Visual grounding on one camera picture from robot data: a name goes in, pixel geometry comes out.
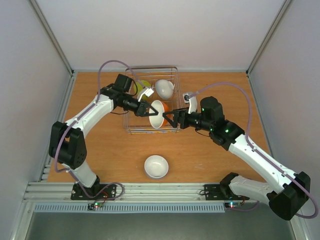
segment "yellow bowl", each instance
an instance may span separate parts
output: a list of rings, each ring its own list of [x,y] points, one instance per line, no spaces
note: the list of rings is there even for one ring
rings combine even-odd
[[[146,81],[146,80],[141,80],[141,82],[142,82],[142,84],[143,84],[145,87],[151,87],[151,84],[150,84],[148,81]],[[136,87],[136,86],[138,87],[138,92],[137,92],[136,95],[138,95],[138,94],[142,91],[142,89],[144,89],[144,88],[141,86],[141,84],[140,84],[138,81],[136,81],[136,85],[133,84],[133,91],[134,91],[134,93],[136,93],[136,91],[137,91],[137,87]],[[143,99],[143,100],[147,100],[148,97],[147,97],[146,95],[143,95],[142,99]]]

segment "wooden tabletop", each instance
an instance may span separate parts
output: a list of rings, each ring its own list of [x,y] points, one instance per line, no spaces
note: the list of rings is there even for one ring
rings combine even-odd
[[[101,74],[101,86],[113,83],[118,72]],[[241,86],[250,96],[253,109],[250,137],[268,151],[265,135],[257,113],[251,88],[241,72],[181,72],[181,92],[195,92],[217,82]],[[65,119],[79,113],[97,93],[97,73],[79,72]],[[231,86],[212,87],[197,96],[214,96],[223,106],[225,118],[246,129],[248,105],[244,95]],[[121,183],[213,183],[230,172],[245,178],[263,180],[243,160],[217,146],[209,137],[195,133],[190,127],[177,133],[129,134],[122,126],[122,115],[108,114],[89,132],[85,139],[87,162],[101,182]],[[169,164],[168,174],[153,180],[144,172],[144,162],[151,155],[163,156]],[[49,182],[74,182],[65,172],[56,173],[52,167]]]

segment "wire basket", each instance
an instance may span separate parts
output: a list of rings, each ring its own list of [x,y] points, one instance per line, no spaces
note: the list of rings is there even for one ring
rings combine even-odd
[[[152,103],[155,100],[160,100],[167,104],[169,110],[182,108],[182,95],[180,90],[180,83],[178,77],[178,69],[175,66],[163,66],[163,67],[136,67],[133,68],[136,75],[141,81],[145,80],[151,84],[154,93],[146,99],[148,103]],[[136,82],[137,79],[133,76],[129,69],[125,70],[125,74],[133,78]],[[168,80],[174,85],[173,95],[168,100],[163,100],[156,91],[155,84],[158,80]],[[130,94],[135,94],[135,88],[131,85]],[[132,111],[123,115],[123,128],[130,134],[141,133],[172,133],[178,132],[180,128],[172,127],[168,122],[161,128],[155,129],[149,122],[149,117],[137,117]]]

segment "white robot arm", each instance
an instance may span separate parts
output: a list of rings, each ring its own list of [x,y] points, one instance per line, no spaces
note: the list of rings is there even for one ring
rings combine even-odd
[[[142,94],[149,96],[153,93],[152,89],[143,89],[138,99],[127,94],[132,81],[131,78],[119,74],[115,83],[103,87],[94,100],[80,113],[65,123],[56,122],[52,126],[49,155],[51,157],[57,155],[56,161],[71,171],[72,175],[92,196],[95,196],[100,190],[100,180],[86,161],[85,137],[89,131],[116,107],[132,111],[138,117],[159,114],[150,104],[141,100]],[[196,112],[195,97],[188,99],[187,103],[189,103],[189,108],[164,112],[162,116],[174,128],[180,124],[181,129],[194,127],[196,130],[208,131],[214,143],[244,160],[266,181],[258,182],[246,179],[237,173],[230,173],[220,182],[225,198],[246,196],[268,204],[279,217],[285,220],[291,219],[308,200],[308,197],[288,176],[299,182],[308,192],[310,191],[309,176],[304,172],[296,174],[268,155],[250,138],[246,139],[243,129],[225,119],[222,105],[216,98],[211,96],[202,99],[200,113]],[[152,108],[154,113],[148,113],[148,108]]]
[[[151,88],[144,88],[139,93],[138,99],[127,94],[132,81],[132,78],[119,74],[115,83],[103,87],[94,100],[76,116],[65,123],[57,121],[52,126],[49,155],[53,158],[57,155],[55,160],[65,166],[67,171],[71,171],[93,196],[99,190],[100,180],[86,161],[85,138],[89,131],[116,107],[132,111],[138,117],[158,114],[149,103],[141,100],[143,95],[149,97],[153,93]],[[152,108],[154,113],[148,113],[148,108]]]
[[[203,98],[200,101],[201,112],[198,113],[195,96],[188,98],[188,95],[189,93],[185,93],[183,98],[189,108],[164,112],[163,117],[174,128],[180,124],[181,129],[194,127],[195,130],[208,131],[215,144],[245,161],[266,181],[246,179],[232,172],[220,182],[220,190],[225,199],[246,196],[268,204],[279,217],[290,220],[309,199],[295,182],[309,192],[310,177],[304,172],[295,173],[277,162],[249,137],[246,139],[242,128],[225,119],[222,105],[216,98]]]

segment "white side wall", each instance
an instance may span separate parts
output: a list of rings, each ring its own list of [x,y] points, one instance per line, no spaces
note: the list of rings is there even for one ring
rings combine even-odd
[[[39,177],[68,73],[27,0],[0,7],[0,238]]]
[[[71,66],[244,71],[284,0],[37,0]],[[106,69],[121,69],[119,64]]]
[[[311,177],[320,199],[320,1],[295,0],[251,75],[276,159]],[[302,208],[314,212],[311,201]],[[306,221],[313,240],[320,216]]]

